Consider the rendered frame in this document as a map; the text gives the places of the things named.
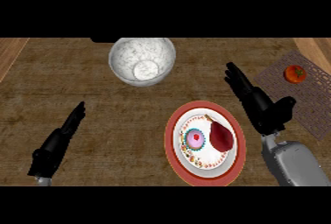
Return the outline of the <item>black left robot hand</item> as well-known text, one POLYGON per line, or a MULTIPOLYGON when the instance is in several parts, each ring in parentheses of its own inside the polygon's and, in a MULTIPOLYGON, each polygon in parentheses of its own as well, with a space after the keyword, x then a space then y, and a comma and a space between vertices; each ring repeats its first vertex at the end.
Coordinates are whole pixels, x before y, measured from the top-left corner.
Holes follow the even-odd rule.
POLYGON ((60 165, 71 138, 85 117, 85 105, 81 102, 74 108, 60 128, 50 133, 45 141, 32 153, 32 163, 26 175, 51 178, 60 165))

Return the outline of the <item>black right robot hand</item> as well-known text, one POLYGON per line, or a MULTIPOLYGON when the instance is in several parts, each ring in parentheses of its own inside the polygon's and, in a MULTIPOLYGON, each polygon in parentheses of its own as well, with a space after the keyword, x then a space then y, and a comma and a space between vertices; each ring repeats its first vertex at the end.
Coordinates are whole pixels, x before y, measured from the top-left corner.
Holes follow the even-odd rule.
POLYGON ((226 64, 224 81, 239 99, 245 114, 255 131, 269 136, 285 129, 285 123, 292 119, 295 98, 283 97, 272 101, 264 91, 251 84, 238 66, 226 64))

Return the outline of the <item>dark red pear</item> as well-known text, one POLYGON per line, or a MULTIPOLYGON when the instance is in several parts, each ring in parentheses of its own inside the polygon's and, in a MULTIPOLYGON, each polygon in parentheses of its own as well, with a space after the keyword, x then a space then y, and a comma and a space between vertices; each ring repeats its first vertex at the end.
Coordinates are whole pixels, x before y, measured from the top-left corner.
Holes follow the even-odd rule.
POLYGON ((221 124, 211 119, 208 115, 204 115, 204 116, 205 116, 205 119, 211 122, 211 127, 210 127, 211 146, 218 152, 226 152, 233 147, 233 134, 221 126, 221 124))

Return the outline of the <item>red rimmed white plate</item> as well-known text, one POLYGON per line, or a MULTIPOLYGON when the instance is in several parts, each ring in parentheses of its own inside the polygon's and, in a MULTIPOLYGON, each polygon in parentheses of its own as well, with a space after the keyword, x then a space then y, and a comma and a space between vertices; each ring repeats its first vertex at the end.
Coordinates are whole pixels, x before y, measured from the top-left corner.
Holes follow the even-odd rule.
POLYGON ((164 132, 164 149, 171 169, 181 180, 192 186, 227 186, 239 176, 245 162, 244 132, 230 112, 210 101, 192 101, 174 111, 164 132), (233 145, 226 152, 218 152, 210 142, 211 122, 232 132, 233 145), (201 130, 205 144, 199 150, 184 145, 184 133, 189 129, 201 130))

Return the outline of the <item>white marble bowl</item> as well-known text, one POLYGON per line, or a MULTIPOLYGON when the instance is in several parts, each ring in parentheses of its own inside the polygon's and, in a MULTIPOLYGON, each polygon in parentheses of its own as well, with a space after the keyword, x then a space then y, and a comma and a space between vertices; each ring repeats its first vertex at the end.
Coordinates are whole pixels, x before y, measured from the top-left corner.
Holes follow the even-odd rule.
POLYGON ((176 50, 167 38, 121 38, 108 53, 115 76, 131 86, 159 83, 171 72, 176 50))

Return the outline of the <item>brown woven placemat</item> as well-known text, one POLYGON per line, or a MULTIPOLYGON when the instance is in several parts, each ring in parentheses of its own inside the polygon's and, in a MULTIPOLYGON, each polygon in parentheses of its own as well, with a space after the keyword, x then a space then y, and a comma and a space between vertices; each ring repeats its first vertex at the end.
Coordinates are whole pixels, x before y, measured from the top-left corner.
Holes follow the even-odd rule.
POLYGON ((277 101, 285 96, 295 99, 294 119, 317 140, 331 133, 331 74, 292 50, 254 77, 257 85, 277 101), (289 66, 300 66, 306 78, 298 84, 285 80, 289 66))

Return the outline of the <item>red tomato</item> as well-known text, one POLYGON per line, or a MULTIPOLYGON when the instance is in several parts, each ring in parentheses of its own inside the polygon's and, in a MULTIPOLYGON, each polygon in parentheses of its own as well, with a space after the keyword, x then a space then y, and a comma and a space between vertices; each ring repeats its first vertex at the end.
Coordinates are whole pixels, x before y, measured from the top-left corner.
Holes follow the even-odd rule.
POLYGON ((298 65, 291 65, 283 70, 283 79, 292 83, 298 84, 306 80, 306 70, 298 65))

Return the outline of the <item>pink frosted cupcake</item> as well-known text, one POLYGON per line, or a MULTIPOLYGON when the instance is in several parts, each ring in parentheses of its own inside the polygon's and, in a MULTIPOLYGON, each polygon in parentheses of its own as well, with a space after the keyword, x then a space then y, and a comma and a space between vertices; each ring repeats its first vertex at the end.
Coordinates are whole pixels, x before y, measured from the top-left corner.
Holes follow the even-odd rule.
POLYGON ((184 133, 184 145, 193 151, 198 151, 205 144, 205 137, 199 129, 189 129, 184 133))

